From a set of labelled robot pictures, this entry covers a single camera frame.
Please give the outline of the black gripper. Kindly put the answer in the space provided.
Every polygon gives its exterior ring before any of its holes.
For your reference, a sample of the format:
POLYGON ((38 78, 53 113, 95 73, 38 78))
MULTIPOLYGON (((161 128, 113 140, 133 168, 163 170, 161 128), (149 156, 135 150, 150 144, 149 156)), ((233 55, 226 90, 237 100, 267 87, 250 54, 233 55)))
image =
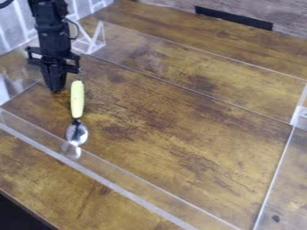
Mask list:
POLYGON ((42 68, 49 88, 53 91, 61 91, 66 87, 67 73, 79 73, 81 56, 71 51, 70 27, 67 25, 38 25, 37 29, 41 46, 26 47, 29 63, 42 68))

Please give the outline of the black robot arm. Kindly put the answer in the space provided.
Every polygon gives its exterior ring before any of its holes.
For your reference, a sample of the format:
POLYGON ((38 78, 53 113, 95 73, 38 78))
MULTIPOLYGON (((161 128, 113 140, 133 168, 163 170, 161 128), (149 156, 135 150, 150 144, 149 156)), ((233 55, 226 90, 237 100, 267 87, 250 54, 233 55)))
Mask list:
POLYGON ((53 92, 66 88, 67 74, 79 73, 81 55, 71 51, 71 21, 66 0, 29 0, 39 35, 39 47, 26 47, 29 63, 42 69, 45 82, 53 92))

